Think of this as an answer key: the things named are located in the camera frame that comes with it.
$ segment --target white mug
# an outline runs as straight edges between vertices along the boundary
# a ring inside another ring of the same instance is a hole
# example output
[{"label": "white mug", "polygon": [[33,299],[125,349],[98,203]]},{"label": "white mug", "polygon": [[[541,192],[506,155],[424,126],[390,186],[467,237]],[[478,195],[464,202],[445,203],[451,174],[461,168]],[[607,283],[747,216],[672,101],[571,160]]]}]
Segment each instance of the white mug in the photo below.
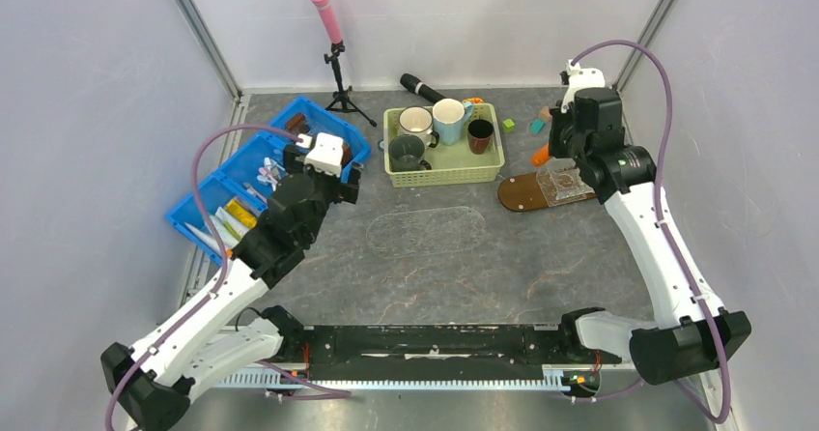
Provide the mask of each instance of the white mug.
[{"label": "white mug", "polygon": [[423,107],[408,107],[398,116],[398,126],[402,134],[410,134],[424,142],[424,146],[435,148],[438,133],[433,130],[433,114]]}]

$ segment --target black microphone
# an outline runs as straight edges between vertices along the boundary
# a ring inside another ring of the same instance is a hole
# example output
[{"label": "black microphone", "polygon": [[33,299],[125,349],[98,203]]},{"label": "black microphone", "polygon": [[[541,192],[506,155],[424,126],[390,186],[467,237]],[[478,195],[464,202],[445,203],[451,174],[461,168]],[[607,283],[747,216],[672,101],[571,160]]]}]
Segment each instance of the black microphone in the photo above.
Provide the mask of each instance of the black microphone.
[{"label": "black microphone", "polygon": [[410,93],[415,93],[433,104],[446,99],[446,96],[427,86],[427,84],[421,81],[417,76],[410,75],[409,73],[401,75],[401,86],[407,88],[407,91]]}]

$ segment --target tripod stand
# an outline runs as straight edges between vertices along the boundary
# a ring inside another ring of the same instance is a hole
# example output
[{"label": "tripod stand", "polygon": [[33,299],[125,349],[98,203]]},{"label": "tripod stand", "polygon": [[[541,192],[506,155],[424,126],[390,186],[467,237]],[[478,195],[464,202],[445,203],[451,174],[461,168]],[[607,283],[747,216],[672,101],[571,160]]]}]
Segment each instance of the tripod stand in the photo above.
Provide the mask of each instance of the tripod stand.
[{"label": "tripod stand", "polygon": [[[325,64],[332,66],[335,84],[338,85],[338,91],[333,92],[333,102],[330,103],[326,110],[343,112],[345,114],[358,112],[367,119],[370,125],[376,127],[376,121],[367,116],[354,102],[350,101],[350,93],[353,91],[353,87],[349,86],[347,89],[344,88],[344,83],[341,81],[341,66],[338,64],[338,56],[340,56],[342,52],[344,52],[344,42],[334,43],[330,48],[330,55],[325,54]],[[341,107],[335,107],[338,103],[341,103]]]}]

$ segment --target light blue mug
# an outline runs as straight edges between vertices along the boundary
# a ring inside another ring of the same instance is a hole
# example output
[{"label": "light blue mug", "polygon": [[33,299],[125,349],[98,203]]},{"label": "light blue mug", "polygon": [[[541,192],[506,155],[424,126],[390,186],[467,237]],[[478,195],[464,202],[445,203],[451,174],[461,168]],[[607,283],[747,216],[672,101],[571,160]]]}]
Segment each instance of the light blue mug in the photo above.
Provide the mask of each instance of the light blue mug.
[{"label": "light blue mug", "polygon": [[464,135],[464,124],[474,112],[475,105],[470,101],[444,99],[436,102],[433,106],[433,119],[435,131],[440,135],[440,143],[447,146],[457,143]]}]

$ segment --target teal cube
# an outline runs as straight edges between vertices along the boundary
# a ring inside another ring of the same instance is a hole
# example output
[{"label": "teal cube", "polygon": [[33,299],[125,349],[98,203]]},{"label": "teal cube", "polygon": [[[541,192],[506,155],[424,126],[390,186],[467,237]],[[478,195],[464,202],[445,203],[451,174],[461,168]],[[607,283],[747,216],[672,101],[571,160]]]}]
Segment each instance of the teal cube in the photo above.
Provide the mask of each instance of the teal cube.
[{"label": "teal cube", "polygon": [[539,133],[540,130],[543,129],[543,126],[545,124],[546,124],[546,122],[544,122],[544,121],[542,121],[540,119],[535,119],[535,121],[532,122],[532,127],[531,127],[532,132],[535,133],[535,134]]}]

